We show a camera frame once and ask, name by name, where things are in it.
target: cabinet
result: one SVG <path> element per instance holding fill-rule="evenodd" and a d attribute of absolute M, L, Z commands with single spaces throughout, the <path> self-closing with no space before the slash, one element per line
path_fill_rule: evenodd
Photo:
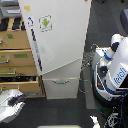
<path fill-rule="evenodd" d="M 18 0 L 47 99 L 77 97 L 91 1 Z M 38 63 L 31 28 L 41 63 Z"/>
<path fill-rule="evenodd" d="M 45 97 L 25 30 L 12 31 L 15 18 L 9 18 L 7 31 L 0 32 L 0 89 L 19 89 L 28 97 Z"/>

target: floor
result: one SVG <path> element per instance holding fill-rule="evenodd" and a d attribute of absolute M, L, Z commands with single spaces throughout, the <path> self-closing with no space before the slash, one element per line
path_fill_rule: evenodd
<path fill-rule="evenodd" d="M 115 33 L 126 36 L 120 23 L 120 12 L 128 8 L 128 1 L 106 0 L 104 4 L 92 0 L 90 22 L 86 35 L 85 53 L 90 54 L 92 44 L 108 47 Z M 88 69 L 83 69 L 81 78 L 90 81 Z M 80 81 L 85 91 L 90 89 L 87 81 Z M 82 128 L 93 128 L 91 115 L 97 116 L 101 128 L 105 123 L 92 90 L 89 93 L 78 91 L 77 99 L 47 100 L 46 98 L 27 99 L 18 117 L 3 125 L 2 128 L 37 128 L 44 125 L 79 125 Z"/>

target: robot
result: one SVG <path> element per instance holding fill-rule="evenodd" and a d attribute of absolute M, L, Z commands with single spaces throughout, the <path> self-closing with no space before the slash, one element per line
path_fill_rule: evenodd
<path fill-rule="evenodd" d="M 120 20 L 128 34 L 128 10 Z M 92 62 L 93 91 L 102 103 L 115 106 L 128 90 L 128 37 L 114 34 L 111 46 L 96 48 Z"/>
<path fill-rule="evenodd" d="M 0 123 L 14 120 L 25 105 L 25 94 L 18 89 L 3 91 L 0 95 Z"/>

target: refrigerator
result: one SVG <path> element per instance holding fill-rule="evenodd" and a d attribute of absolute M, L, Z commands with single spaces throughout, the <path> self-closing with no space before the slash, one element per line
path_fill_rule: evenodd
<path fill-rule="evenodd" d="M 91 0 L 18 2 L 47 99 L 77 98 Z"/>

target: green sticker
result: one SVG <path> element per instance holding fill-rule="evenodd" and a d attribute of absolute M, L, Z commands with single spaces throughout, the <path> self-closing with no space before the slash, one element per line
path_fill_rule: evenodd
<path fill-rule="evenodd" d="M 14 58 L 28 58 L 27 54 L 13 54 Z"/>
<path fill-rule="evenodd" d="M 45 27 L 47 27 L 48 24 L 49 24 L 49 21 L 48 21 L 47 19 L 44 19 L 43 22 L 42 22 L 42 24 L 43 24 Z"/>
<path fill-rule="evenodd" d="M 6 88 L 5 86 L 3 86 L 2 88 Z"/>
<path fill-rule="evenodd" d="M 8 68 L 9 70 L 12 70 L 13 68 Z"/>
<path fill-rule="evenodd" d="M 12 34 L 7 34 L 9 39 L 13 39 L 13 35 Z"/>
<path fill-rule="evenodd" d="M 1 55 L 1 58 L 6 58 L 6 56 L 5 55 Z"/>

